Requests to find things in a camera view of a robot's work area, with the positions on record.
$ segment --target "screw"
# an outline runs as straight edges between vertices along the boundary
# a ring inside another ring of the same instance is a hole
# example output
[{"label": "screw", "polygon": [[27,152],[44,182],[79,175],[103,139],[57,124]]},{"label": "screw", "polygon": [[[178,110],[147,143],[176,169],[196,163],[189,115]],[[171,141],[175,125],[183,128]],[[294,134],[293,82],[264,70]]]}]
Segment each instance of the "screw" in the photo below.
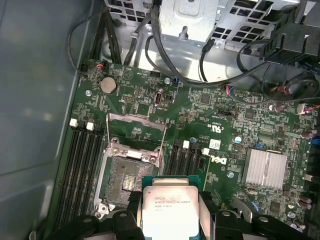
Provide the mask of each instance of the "screw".
[{"label": "screw", "polygon": [[119,154],[119,152],[120,152],[120,151],[119,151],[119,148],[114,148],[114,149],[112,150],[112,153],[115,154],[115,155],[116,155],[116,154]]},{"label": "screw", "polygon": [[228,211],[223,211],[222,215],[225,216],[225,217],[230,217],[231,214]]},{"label": "screw", "polygon": [[157,159],[155,157],[150,157],[149,161],[150,163],[154,164],[157,161]]},{"label": "screw", "polygon": [[92,91],[90,91],[90,90],[85,91],[85,95],[87,97],[90,97],[92,95]]},{"label": "screw", "polygon": [[259,220],[260,220],[261,222],[264,222],[264,223],[269,222],[268,218],[266,218],[266,217],[264,217],[264,216],[259,217]]},{"label": "screw", "polygon": [[166,77],[166,78],[164,79],[164,83],[165,83],[165,84],[170,84],[170,83],[171,83],[171,78],[170,78],[170,77]]},{"label": "screw", "polygon": [[215,43],[214,43],[214,47],[216,48],[216,49],[219,49],[220,48],[220,42],[218,42],[218,41],[216,41]]},{"label": "screw", "polygon": [[229,171],[229,172],[226,174],[226,176],[227,176],[228,178],[232,179],[232,178],[235,176],[235,174],[234,174],[233,171]]}]

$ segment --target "heatsink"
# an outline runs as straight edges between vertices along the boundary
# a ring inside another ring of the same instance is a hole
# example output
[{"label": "heatsink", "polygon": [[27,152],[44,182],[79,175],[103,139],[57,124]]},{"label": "heatsink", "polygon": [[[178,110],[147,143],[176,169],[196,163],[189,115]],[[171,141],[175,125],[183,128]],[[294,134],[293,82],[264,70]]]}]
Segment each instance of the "heatsink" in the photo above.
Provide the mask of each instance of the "heatsink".
[{"label": "heatsink", "polygon": [[285,178],[287,156],[249,148],[242,183],[281,190]]}]

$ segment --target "ram slot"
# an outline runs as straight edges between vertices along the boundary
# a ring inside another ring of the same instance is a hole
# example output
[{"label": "ram slot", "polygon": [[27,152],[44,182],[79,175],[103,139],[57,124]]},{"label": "ram slot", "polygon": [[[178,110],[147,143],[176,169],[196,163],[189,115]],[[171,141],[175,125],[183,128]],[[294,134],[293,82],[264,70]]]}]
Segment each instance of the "ram slot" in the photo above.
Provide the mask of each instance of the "ram slot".
[{"label": "ram slot", "polygon": [[94,179],[95,179],[95,173],[96,173],[96,169],[97,169],[97,165],[98,165],[98,161],[99,161],[100,152],[102,151],[103,137],[101,135],[96,135],[96,136],[94,136],[94,140],[95,140],[95,145],[94,145],[93,151],[91,152],[90,164],[89,164],[89,169],[88,169],[88,172],[90,174],[88,176],[87,185],[84,186],[84,191],[85,191],[84,201],[81,202],[82,203],[81,209],[83,209],[82,210],[83,213],[84,213],[84,211],[87,211],[87,209],[89,207],[89,201],[90,201],[90,197],[91,197],[90,195],[93,190],[93,187],[95,187],[95,186],[93,186]]},{"label": "ram slot", "polygon": [[198,156],[198,144],[192,143],[190,147],[190,154],[187,160],[187,168],[186,168],[186,175],[192,175],[195,169],[196,161]]},{"label": "ram slot", "polygon": [[168,167],[166,169],[167,175],[172,175],[174,167],[177,166],[176,159],[179,155],[180,146],[181,146],[181,141],[175,140],[172,146],[169,163],[167,165]]},{"label": "ram slot", "polygon": [[188,176],[196,174],[197,169],[199,167],[200,158],[201,158],[201,151],[199,149],[197,149],[195,157],[194,157],[194,161],[192,161],[191,164],[190,164],[190,168],[189,168],[189,171],[188,171]]},{"label": "ram slot", "polygon": [[186,169],[186,162],[187,162],[186,159],[188,159],[188,155],[189,155],[189,149],[183,148],[179,156],[179,163],[178,163],[176,175],[186,175],[185,169]]},{"label": "ram slot", "polygon": [[64,225],[68,223],[71,220],[70,216],[70,211],[72,210],[72,206],[74,205],[75,201],[75,192],[77,192],[76,189],[76,182],[77,182],[77,173],[81,167],[81,159],[83,152],[85,150],[85,145],[88,141],[88,133],[86,131],[81,132],[81,140],[79,140],[76,150],[75,150],[75,155],[72,159],[72,168],[67,180],[67,187],[66,191],[69,192],[68,196],[64,199],[64,208],[63,212],[61,215],[61,223]]}]

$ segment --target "black cable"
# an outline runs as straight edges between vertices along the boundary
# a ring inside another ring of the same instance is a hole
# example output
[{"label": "black cable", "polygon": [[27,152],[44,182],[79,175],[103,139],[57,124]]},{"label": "black cable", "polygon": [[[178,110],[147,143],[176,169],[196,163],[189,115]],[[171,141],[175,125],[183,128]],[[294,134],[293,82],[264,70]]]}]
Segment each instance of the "black cable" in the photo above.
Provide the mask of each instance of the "black cable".
[{"label": "black cable", "polygon": [[113,24],[113,20],[110,14],[110,11],[107,11],[105,13],[106,16],[106,31],[110,33],[111,35],[111,41],[109,39],[109,44],[112,42],[113,47],[114,47],[114,54],[115,54],[115,63],[116,64],[121,64],[121,53],[120,53],[120,48],[119,48],[119,43],[117,39],[117,35],[115,32],[115,27]]},{"label": "black cable", "polygon": [[153,39],[154,36],[149,36],[146,41],[145,41],[145,48],[144,48],[144,53],[145,53],[145,58],[148,60],[148,62],[152,65],[152,67],[156,70],[158,70],[160,73],[167,75],[168,77],[174,78],[175,76],[170,73],[167,72],[166,70],[161,69],[160,67],[158,67],[150,58],[149,54],[148,54],[148,50],[149,50],[149,46],[150,46],[150,41],[151,39]]},{"label": "black cable", "polygon": [[[253,45],[258,45],[258,44],[267,44],[269,42],[269,40],[256,40],[256,41],[252,41],[252,42],[249,42],[247,43],[246,45],[244,45],[240,51],[238,52],[238,54],[236,55],[236,65],[238,66],[239,70],[243,73],[245,73],[246,71],[248,71],[248,69],[244,66],[244,64],[242,63],[241,61],[241,54],[242,52],[253,46]],[[255,74],[251,74],[250,77],[252,77],[253,79],[255,79],[259,85],[261,85],[261,80],[258,76],[256,76]]]},{"label": "black cable", "polygon": [[156,44],[156,47],[159,51],[159,54],[161,58],[163,59],[164,63],[168,66],[168,68],[172,71],[172,73],[178,77],[178,79],[185,85],[192,87],[192,88],[210,88],[210,87],[216,87],[219,85],[225,85],[225,84],[230,84],[237,82],[250,74],[254,73],[255,71],[263,68],[264,66],[268,65],[268,62],[263,62],[258,66],[255,66],[254,68],[248,70],[245,73],[242,73],[238,76],[225,79],[219,82],[187,82],[184,77],[179,73],[179,71],[176,69],[176,67],[173,65],[171,62],[170,58],[168,57],[164,46],[162,45],[161,42],[161,36],[160,36],[160,25],[159,25],[159,6],[154,6],[152,11],[151,11],[151,25],[152,25],[152,33],[154,37],[154,41]]},{"label": "black cable", "polygon": [[[139,37],[139,33],[141,32],[141,30],[144,28],[145,25],[147,25],[150,22],[150,20],[151,20],[151,15],[148,14],[142,20],[142,22],[139,24],[139,26],[136,28],[136,30],[134,32],[136,34],[138,34],[138,37]],[[137,43],[138,43],[138,39],[133,37],[131,40],[129,51],[128,51],[127,55],[125,56],[123,65],[128,66],[130,64],[132,56],[134,55],[136,47],[137,47]]]},{"label": "black cable", "polygon": [[91,15],[85,19],[83,19],[82,21],[78,22],[77,24],[75,24],[74,26],[72,26],[68,32],[68,36],[67,36],[67,54],[68,54],[68,58],[69,61],[72,65],[72,67],[74,68],[74,70],[76,70],[77,73],[81,74],[81,75],[89,75],[91,73],[93,73],[95,71],[96,68],[93,68],[91,70],[87,71],[81,71],[79,68],[77,68],[77,66],[75,65],[75,62],[73,60],[72,54],[71,54],[71,37],[72,37],[72,33],[74,32],[74,30],[79,27],[80,25],[90,21],[91,19],[97,18],[99,17],[101,14],[103,14],[104,12],[106,12],[108,10],[108,8],[104,8],[101,11],[99,11],[98,13]]}]

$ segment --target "green circuit board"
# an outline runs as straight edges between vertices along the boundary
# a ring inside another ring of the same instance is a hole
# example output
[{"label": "green circuit board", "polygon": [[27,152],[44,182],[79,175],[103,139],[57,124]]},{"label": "green circuit board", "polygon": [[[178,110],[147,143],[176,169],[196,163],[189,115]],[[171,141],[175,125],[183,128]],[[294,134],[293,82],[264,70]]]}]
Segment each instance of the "green circuit board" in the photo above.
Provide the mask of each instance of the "green circuit board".
[{"label": "green circuit board", "polygon": [[[89,60],[87,64],[90,68],[97,63]],[[117,83],[113,94],[104,94],[100,88],[100,81],[105,77],[112,77]],[[310,140],[301,138],[301,133],[314,127],[317,112],[300,115],[297,113],[298,104],[293,103],[284,103],[284,110],[276,112],[273,110],[276,106],[274,102],[241,104],[232,100],[223,87],[194,89],[180,82],[171,81],[167,84],[165,78],[157,72],[110,64],[106,71],[95,71],[80,78],[71,118],[97,121],[103,129],[108,113],[139,116],[167,125],[163,143],[164,174],[175,141],[196,142],[199,149],[209,149],[208,154],[201,155],[197,166],[199,188],[211,192],[220,208],[228,209],[232,197],[238,197],[253,204],[260,214],[272,215],[283,222],[290,220],[288,212],[295,212],[297,218],[303,219],[305,209],[297,203],[299,195],[304,192],[303,176]],[[161,99],[155,104],[156,94],[159,93]],[[260,94],[253,92],[235,90],[234,95],[247,102],[262,100]],[[162,142],[161,131],[137,122],[112,121],[109,123],[109,135],[110,138],[118,137],[120,143],[136,149],[154,150]],[[235,143],[235,137],[241,137],[241,144]],[[64,146],[68,149],[69,145],[67,133]],[[250,148],[275,151],[287,156],[283,180],[286,194],[283,189],[250,186],[242,182]],[[248,188],[257,193],[249,194]],[[92,207],[87,211],[92,214]]]}]

